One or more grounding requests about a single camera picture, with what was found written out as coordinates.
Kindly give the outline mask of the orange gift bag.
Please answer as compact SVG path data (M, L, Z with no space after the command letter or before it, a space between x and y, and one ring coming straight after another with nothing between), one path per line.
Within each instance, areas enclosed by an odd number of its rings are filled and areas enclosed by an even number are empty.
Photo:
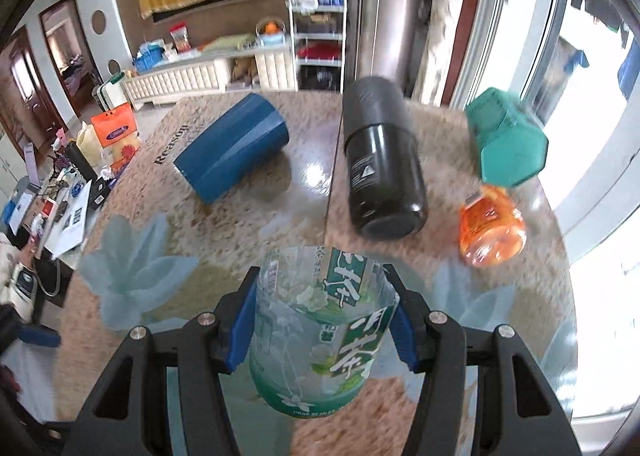
M134 110L129 103L101 112L91 118L94 132L102 147L108 147L137 132Z

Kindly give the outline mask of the black glasses case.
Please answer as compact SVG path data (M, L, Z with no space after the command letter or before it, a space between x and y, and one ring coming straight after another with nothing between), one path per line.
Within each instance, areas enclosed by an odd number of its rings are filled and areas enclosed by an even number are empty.
M94 182L98 179L98 175L91 167L88 159L84 156L75 141L67 143L65 147L65 156L87 182Z

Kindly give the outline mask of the green hexagonal cup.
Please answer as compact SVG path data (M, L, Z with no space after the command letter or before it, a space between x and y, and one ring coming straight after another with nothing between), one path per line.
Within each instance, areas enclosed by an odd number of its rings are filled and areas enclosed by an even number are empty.
M485 184L514 187L544 170L549 140L517 96L488 88L465 106L464 113Z

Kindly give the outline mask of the white tufted low cabinet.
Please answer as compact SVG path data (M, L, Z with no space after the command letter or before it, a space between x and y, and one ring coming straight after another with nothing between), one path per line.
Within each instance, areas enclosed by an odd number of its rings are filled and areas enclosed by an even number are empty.
M215 50L155 66L122 82L130 103L167 105L183 98L247 90L293 91L288 43L245 50Z

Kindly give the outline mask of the black cylindrical bottle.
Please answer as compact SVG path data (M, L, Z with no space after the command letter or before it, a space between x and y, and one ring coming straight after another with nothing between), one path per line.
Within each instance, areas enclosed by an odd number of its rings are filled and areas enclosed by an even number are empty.
M396 240L427 220L426 185L407 103L390 80L370 76L343 96L344 154L352 225L370 240Z

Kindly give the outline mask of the orange plastic cup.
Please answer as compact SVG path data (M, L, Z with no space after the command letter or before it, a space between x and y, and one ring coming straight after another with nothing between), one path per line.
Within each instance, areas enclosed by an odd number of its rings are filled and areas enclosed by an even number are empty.
M459 251L469 265L489 268L526 245L526 224L503 187L483 184L459 209Z

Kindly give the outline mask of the blue plastic cup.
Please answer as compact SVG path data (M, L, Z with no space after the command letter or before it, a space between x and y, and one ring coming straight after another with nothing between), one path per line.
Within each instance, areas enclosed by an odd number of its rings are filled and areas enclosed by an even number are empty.
M174 165L207 205L288 144L280 112L251 93L233 105L177 156Z

